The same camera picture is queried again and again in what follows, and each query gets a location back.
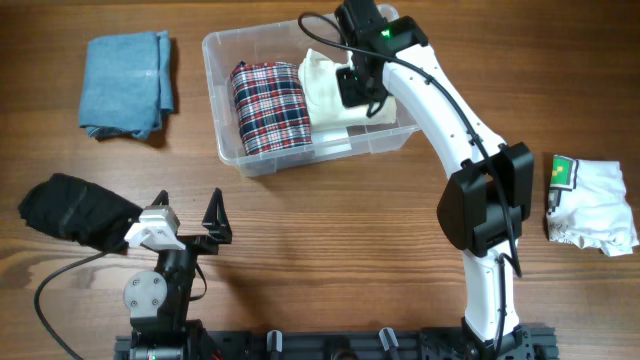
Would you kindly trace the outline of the cream garment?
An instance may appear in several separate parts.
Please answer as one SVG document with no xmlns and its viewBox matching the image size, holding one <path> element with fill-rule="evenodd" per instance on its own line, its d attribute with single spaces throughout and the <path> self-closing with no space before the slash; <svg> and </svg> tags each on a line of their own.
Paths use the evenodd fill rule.
<svg viewBox="0 0 640 360">
<path fill-rule="evenodd" d="M 386 125 L 396 122 L 397 105 L 388 97 L 382 109 L 372 117 L 366 115 L 368 106 L 346 107 L 338 85 L 338 70 L 351 70 L 353 62 L 341 64 L 311 48 L 298 69 L 298 77 L 305 95 L 306 108 L 313 131 L 334 130 L 351 126 Z"/>
</svg>

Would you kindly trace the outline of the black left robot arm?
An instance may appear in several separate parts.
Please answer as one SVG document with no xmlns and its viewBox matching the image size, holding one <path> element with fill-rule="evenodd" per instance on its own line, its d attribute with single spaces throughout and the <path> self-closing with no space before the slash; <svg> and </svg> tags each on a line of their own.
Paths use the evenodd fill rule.
<svg viewBox="0 0 640 360">
<path fill-rule="evenodd" d="M 203 274 L 198 257 L 216 255 L 221 245 L 232 242 L 220 189 L 214 190 L 201 225 L 206 229 L 203 235 L 180 235 L 180 222 L 169 206 L 166 191 L 161 191 L 133 221 L 126 242 L 131 248 L 156 252 L 157 263 L 153 270 L 131 277 L 124 288 L 132 332 L 116 340 L 116 359 L 224 357 L 203 323 L 187 318 L 189 305 L 200 298 L 192 293 L 195 277 Z"/>
</svg>

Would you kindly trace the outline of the red navy plaid shirt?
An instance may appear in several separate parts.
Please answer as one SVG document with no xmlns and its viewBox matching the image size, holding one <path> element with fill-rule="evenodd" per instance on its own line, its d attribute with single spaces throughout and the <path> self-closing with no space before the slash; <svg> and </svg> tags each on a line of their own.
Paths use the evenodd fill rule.
<svg viewBox="0 0 640 360">
<path fill-rule="evenodd" d="M 312 143 L 311 121 L 296 65 L 241 61 L 231 72 L 230 81 L 246 155 Z"/>
</svg>

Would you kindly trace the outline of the white pixel print t-shirt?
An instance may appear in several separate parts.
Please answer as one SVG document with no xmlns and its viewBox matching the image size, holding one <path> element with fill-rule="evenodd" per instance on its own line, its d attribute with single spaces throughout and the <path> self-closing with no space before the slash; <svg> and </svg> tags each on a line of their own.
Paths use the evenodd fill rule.
<svg viewBox="0 0 640 360">
<path fill-rule="evenodd" d="M 639 245 L 620 163 L 553 157 L 546 223 L 552 242 L 596 248 L 609 257 Z"/>
</svg>

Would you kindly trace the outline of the clear plastic storage container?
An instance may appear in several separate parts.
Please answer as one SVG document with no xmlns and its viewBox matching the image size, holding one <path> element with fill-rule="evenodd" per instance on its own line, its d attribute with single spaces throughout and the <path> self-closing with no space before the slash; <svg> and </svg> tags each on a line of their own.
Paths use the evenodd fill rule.
<svg viewBox="0 0 640 360">
<path fill-rule="evenodd" d="M 347 127 L 351 151 L 315 156 L 310 145 L 257 155 L 246 155 L 240 139 L 238 117 L 230 74 L 243 61 L 249 65 L 265 62 L 300 64 L 311 48 L 338 63 L 347 62 L 347 53 L 322 45 L 300 29 L 295 20 L 214 32 L 202 42 L 206 77 L 214 119 L 218 155 L 244 177 L 257 177 L 279 170 L 365 153 L 382 153 L 401 148 L 420 130 L 406 108 L 397 106 L 396 122 L 389 125 Z"/>
</svg>

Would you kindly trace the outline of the black garment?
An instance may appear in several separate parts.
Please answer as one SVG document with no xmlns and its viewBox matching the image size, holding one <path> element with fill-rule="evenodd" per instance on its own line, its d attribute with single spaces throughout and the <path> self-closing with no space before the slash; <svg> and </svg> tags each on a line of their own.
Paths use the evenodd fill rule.
<svg viewBox="0 0 640 360">
<path fill-rule="evenodd" d="M 27 226 L 46 235 L 118 252 L 127 247 L 124 236 L 142 208 L 98 184 L 55 173 L 28 192 L 18 211 Z"/>
</svg>

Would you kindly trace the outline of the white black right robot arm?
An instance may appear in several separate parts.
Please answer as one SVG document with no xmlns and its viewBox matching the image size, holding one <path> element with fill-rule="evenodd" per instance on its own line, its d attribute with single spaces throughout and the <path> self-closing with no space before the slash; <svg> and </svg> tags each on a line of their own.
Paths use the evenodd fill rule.
<svg viewBox="0 0 640 360">
<path fill-rule="evenodd" d="M 465 341 L 477 358 L 499 358 L 521 342 L 513 279 L 522 274 L 517 241 L 531 211 L 533 155 L 479 119 L 413 18 L 390 21 L 372 1 L 346 1 L 335 16 L 362 91 L 376 101 L 394 97 L 441 161 L 447 184 L 437 219 L 463 255 Z"/>
</svg>

